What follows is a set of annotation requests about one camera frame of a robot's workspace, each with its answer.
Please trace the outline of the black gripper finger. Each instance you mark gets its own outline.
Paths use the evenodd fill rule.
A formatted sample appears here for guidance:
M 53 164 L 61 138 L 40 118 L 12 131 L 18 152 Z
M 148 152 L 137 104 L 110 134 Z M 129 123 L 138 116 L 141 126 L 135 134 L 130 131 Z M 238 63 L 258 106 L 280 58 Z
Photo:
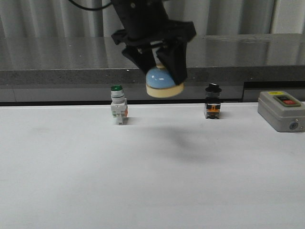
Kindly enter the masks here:
M 187 78 L 186 47 L 185 42 L 173 41 L 156 51 L 157 58 L 170 73 L 176 85 L 180 85 Z
M 133 62 L 144 74 L 156 66 L 152 50 L 140 53 L 136 47 L 126 46 L 122 55 Z

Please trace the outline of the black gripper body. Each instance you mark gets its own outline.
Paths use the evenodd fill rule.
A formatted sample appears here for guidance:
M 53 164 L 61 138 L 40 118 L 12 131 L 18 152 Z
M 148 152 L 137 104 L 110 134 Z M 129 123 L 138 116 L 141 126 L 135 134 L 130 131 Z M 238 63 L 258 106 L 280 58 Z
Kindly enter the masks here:
M 123 25 L 112 35 L 115 44 L 145 46 L 151 42 L 175 40 L 189 42 L 196 30 L 191 21 L 169 19 L 161 0 L 113 0 Z

